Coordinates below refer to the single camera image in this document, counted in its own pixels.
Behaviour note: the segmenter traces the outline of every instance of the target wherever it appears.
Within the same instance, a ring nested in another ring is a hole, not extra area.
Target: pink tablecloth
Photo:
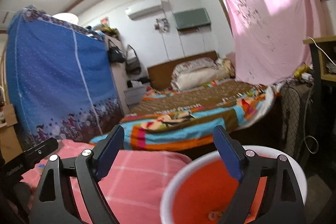
[[[64,159],[77,156],[93,146],[63,141],[58,155]],[[160,201],[173,176],[191,160],[181,154],[159,151],[119,151],[110,173],[99,186],[120,224],[160,224]],[[24,182],[36,188],[40,179],[37,165],[24,174]],[[85,208],[78,182],[71,178],[73,193],[83,221],[92,223]]]

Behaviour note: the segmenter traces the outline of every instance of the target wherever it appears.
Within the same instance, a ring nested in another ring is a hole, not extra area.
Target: wooden headboard
[[[176,65],[186,62],[186,61],[191,61],[191,60],[195,60],[198,58],[202,58],[202,57],[209,57],[213,61],[216,61],[218,58],[217,53],[215,51],[204,52],[202,54],[180,58],[177,60],[169,61],[166,63],[162,63],[159,65],[155,65],[155,66],[147,68],[149,78],[152,81],[151,83],[152,88],[157,89],[157,90],[166,89],[167,87],[170,86],[171,75]]]

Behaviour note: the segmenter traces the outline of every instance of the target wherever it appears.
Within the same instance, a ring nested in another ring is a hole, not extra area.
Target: wall-mounted air conditioner
[[[130,19],[136,19],[162,10],[161,0],[144,0],[129,6],[125,13]]]

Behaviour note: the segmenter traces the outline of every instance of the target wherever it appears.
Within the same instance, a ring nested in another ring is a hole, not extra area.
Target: black suitcase
[[[310,135],[310,117],[312,110],[312,100],[310,96],[306,123],[303,124],[305,105],[311,84],[300,83],[296,80],[286,83],[280,90],[281,109],[282,109],[282,151],[294,158],[299,159],[304,144],[303,127],[305,126],[305,135]]]

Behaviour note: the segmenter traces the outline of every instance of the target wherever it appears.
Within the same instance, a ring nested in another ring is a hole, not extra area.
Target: silver bolt
[[[82,155],[87,157],[88,155],[91,155],[91,150],[90,149],[85,149],[83,152],[82,152]]]
[[[287,160],[287,157],[285,155],[280,155],[279,156],[279,159],[282,160],[282,161],[286,161]]]
[[[247,150],[245,153],[246,153],[246,156],[248,156],[248,157],[254,157],[254,155],[255,155],[254,151],[252,151],[252,150]]]
[[[56,154],[51,155],[50,158],[49,158],[49,160],[51,160],[51,161],[55,161],[57,159],[58,159],[58,156]]]

